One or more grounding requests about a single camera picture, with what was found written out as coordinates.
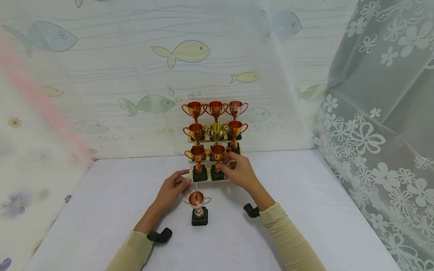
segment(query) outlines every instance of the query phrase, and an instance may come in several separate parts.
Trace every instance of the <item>black plastic clip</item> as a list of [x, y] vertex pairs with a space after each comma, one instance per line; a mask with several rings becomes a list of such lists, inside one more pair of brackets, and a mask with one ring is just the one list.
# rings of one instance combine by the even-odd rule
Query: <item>black plastic clip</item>
[[167, 243], [172, 236], [172, 231], [169, 228], [165, 228], [161, 233], [151, 231], [147, 238], [155, 243]]
[[253, 208], [250, 203], [246, 204], [243, 209], [246, 211], [247, 215], [251, 218], [255, 218], [259, 216], [259, 208], [258, 207]]

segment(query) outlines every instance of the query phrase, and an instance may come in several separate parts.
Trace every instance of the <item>lace curtain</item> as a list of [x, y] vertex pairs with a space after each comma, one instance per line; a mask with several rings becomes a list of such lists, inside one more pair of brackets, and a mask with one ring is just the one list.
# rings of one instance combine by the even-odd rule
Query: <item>lace curtain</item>
[[434, 270], [434, 1], [360, 0], [314, 144], [405, 271]]

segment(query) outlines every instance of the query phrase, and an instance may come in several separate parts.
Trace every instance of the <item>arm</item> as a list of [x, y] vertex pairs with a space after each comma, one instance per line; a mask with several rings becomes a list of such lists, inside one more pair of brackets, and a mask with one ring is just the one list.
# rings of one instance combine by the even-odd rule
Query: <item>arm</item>
[[310, 244], [258, 181], [249, 159], [236, 153], [230, 153], [228, 157], [235, 161], [228, 166], [220, 164], [220, 169], [255, 201], [261, 220], [273, 238], [287, 270], [326, 271]]
[[161, 216], [176, 202], [179, 194], [190, 189], [191, 180], [181, 176], [187, 174], [188, 171], [177, 171], [163, 182], [154, 203], [149, 206], [105, 271], [141, 270], [154, 245], [147, 238], [147, 235], [158, 223]]

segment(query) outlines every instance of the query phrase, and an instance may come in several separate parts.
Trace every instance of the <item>trophy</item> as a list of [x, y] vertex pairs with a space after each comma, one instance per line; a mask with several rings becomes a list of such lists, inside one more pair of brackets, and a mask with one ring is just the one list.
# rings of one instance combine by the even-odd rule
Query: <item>trophy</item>
[[239, 115], [243, 114], [247, 110], [248, 107], [249, 107], [248, 103], [242, 103], [240, 101], [232, 101], [229, 103], [229, 105], [225, 111], [228, 114], [230, 114], [234, 120], [236, 120], [237, 117]]
[[204, 197], [200, 191], [193, 191], [188, 197], [182, 200], [190, 204], [191, 208], [193, 208], [193, 214], [191, 216], [192, 226], [208, 225], [208, 209], [204, 205], [211, 201], [210, 197]]
[[187, 115], [192, 116], [195, 123], [197, 123], [197, 118], [199, 118], [199, 116], [205, 113], [207, 108], [208, 108], [207, 104], [201, 104], [198, 101], [191, 101], [188, 104], [183, 104], [181, 106], [182, 111], [184, 111]]
[[189, 136], [192, 141], [196, 141], [194, 143], [195, 146], [200, 146], [201, 144], [199, 141], [205, 140], [205, 131], [207, 131], [208, 129], [209, 129], [208, 126], [204, 127], [200, 123], [193, 123], [190, 124], [190, 126], [188, 127], [182, 128], [182, 132], [187, 136]]
[[216, 164], [211, 166], [211, 180], [213, 181], [219, 181], [224, 179], [224, 173], [221, 172], [221, 170], [217, 167], [217, 165], [222, 161], [222, 159], [227, 156], [231, 148], [227, 147], [225, 148], [222, 145], [214, 145], [209, 150], [210, 158], [212, 157], [214, 160], [216, 160]]
[[227, 107], [227, 103], [212, 101], [208, 104], [209, 112], [206, 110], [205, 112], [214, 117], [214, 123], [218, 123], [218, 117], [221, 116], [224, 112], [226, 112]]
[[201, 164], [201, 161], [209, 156], [208, 149], [205, 150], [202, 146], [193, 146], [191, 150], [186, 150], [184, 155], [196, 162], [193, 167], [193, 182], [206, 181], [208, 179], [207, 169]]
[[[231, 120], [228, 122], [227, 125], [229, 126], [229, 133], [232, 136], [232, 140], [227, 144], [227, 146], [230, 147], [233, 152], [240, 154], [240, 144], [237, 142], [237, 136], [247, 130], [249, 125], [247, 123], [242, 123], [239, 120]], [[244, 125], [246, 126], [246, 128], [241, 131], [241, 128]]]
[[218, 141], [223, 140], [229, 132], [229, 127], [226, 124], [213, 123], [210, 127], [206, 126], [205, 132], [209, 133], [210, 139], [214, 140], [214, 145], [217, 145]]

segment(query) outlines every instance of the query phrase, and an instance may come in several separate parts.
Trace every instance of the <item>pink stripe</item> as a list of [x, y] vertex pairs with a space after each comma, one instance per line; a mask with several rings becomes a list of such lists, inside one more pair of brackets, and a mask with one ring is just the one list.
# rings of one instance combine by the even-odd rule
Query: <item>pink stripe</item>
[[51, 102], [49, 96], [45, 94], [23, 60], [10, 47], [2, 31], [0, 31], [0, 67], [9, 84], [23, 100], [58, 133], [60, 138], [72, 148], [73, 153], [90, 167], [94, 162], [92, 153], [72, 130], [68, 120]]

